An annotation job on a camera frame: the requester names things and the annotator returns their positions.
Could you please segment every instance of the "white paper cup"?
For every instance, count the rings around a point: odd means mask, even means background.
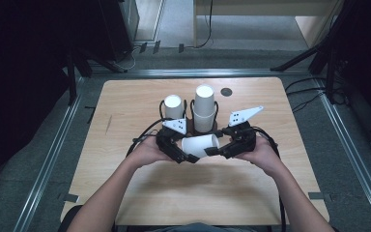
[[[182,99],[177,95],[167,96],[164,100],[164,112],[166,118],[183,118]]]
[[[219,147],[218,138],[213,134],[207,134],[196,137],[183,138],[182,150],[186,154],[192,154],[195,157],[203,158],[207,156],[204,149],[211,147]]]
[[[203,117],[194,111],[194,128],[199,132],[208,132],[213,128],[215,111],[210,116]]]
[[[194,112],[206,117],[214,111],[214,89],[210,85],[202,84],[195,91]]]

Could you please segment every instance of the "human arm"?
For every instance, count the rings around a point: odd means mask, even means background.
[[[107,181],[89,198],[74,217],[68,231],[110,231],[119,212],[128,183],[141,166],[171,160],[148,137],[125,158]]]
[[[253,152],[237,155],[236,158],[247,160],[273,178],[293,231],[333,231],[332,227],[315,209],[294,176],[271,148],[267,139],[257,137]]]

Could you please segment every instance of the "black wire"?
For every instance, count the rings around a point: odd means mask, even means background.
[[[140,139],[140,140],[143,141],[143,138],[145,138],[145,137],[150,137],[150,136],[151,136],[151,137],[157,137],[156,134],[148,133],[148,134],[144,134],[143,137],[141,137],[141,138],[133,138],[133,142],[138,141],[138,139]]]
[[[285,218],[285,207],[281,195],[279,195],[279,213],[281,214],[281,231],[285,232],[287,230],[287,221]]]
[[[271,147],[272,149],[275,151],[276,155],[280,158],[279,156],[279,151],[278,151],[278,145],[275,143],[275,141],[273,140],[273,138],[267,134],[264,130],[262,130],[261,128],[258,128],[258,127],[252,127],[256,132],[259,132],[261,135],[264,135],[267,140],[269,141],[269,143],[271,144]]]
[[[128,148],[128,153],[126,154],[126,157],[134,150],[135,146],[137,145],[137,143],[140,142],[141,138],[144,137],[144,135],[147,133],[147,131],[149,131],[152,127],[154,127],[156,124],[160,123],[160,122],[163,122],[163,121],[166,121],[166,120],[172,120],[172,118],[161,118],[161,119],[158,119],[157,121],[153,122],[149,127],[147,127],[141,134],[140,136],[138,136],[134,141],[133,141],[133,144],[131,144],[131,146]]]
[[[212,25],[211,25],[211,22],[212,22],[212,17],[213,17],[213,1],[214,0],[212,0],[211,1],[211,4],[210,4],[210,20],[209,20],[209,37],[207,38],[207,40],[204,42],[204,43],[202,43],[202,44],[200,44],[200,45],[197,45],[197,46],[186,46],[186,47],[188,47],[188,48],[201,48],[201,47],[203,47],[203,46],[205,46],[206,44],[207,44],[207,42],[210,40],[210,38],[211,38],[211,34],[212,34]]]
[[[287,90],[295,85],[295,84],[298,84],[300,82],[303,82],[303,81],[307,81],[307,80],[317,80],[317,79],[320,79],[320,80],[326,80],[325,78],[322,78],[322,77],[310,77],[310,78],[305,78],[305,79],[301,79],[301,80],[297,80],[297,81],[294,81],[292,82],[291,84],[289,84],[286,88],[285,88],[285,92],[287,92]]]
[[[321,93],[318,93],[315,97],[313,97],[311,100],[309,101],[305,101],[305,102],[302,102],[300,103],[299,105],[295,106],[294,108],[292,108],[292,111],[294,113],[304,109],[310,102],[313,102],[314,100],[316,100],[318,97],[322,96],[325,92],[321,92]]]
[[[164,117],[162,116],[162,111],[161,111],[161,107],[162,107],[163,104],[164,104],[164,100],[160,102],[160,105],[159,105],[159,107],[158,107],[158,111],[159,111],[159,114],[160,114],[160,118],[161,118],[161,119],[164,118]]]
[[[315,88],[309,88],[309,89],[303,89],[303,90],[297,90],[294,92],[287,93],[287,96],[294,95],[294,94],[300,94],[303,92],[313,91],[313,90],[325,90],[325,87],[315,87]]]

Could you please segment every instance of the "tilted cup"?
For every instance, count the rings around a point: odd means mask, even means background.
[[[204,149],[212,147],[219,147],[218,138],[213,134],[187,137],[182,140],[183,152],[186,154],[192,154],[198,158],[206,157],[207,153]]]

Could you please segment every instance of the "dark curtain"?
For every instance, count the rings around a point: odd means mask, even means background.
[[[64,45],[39,6],[26,3],[0,0],[0,167],[30,142],[69,86]]]

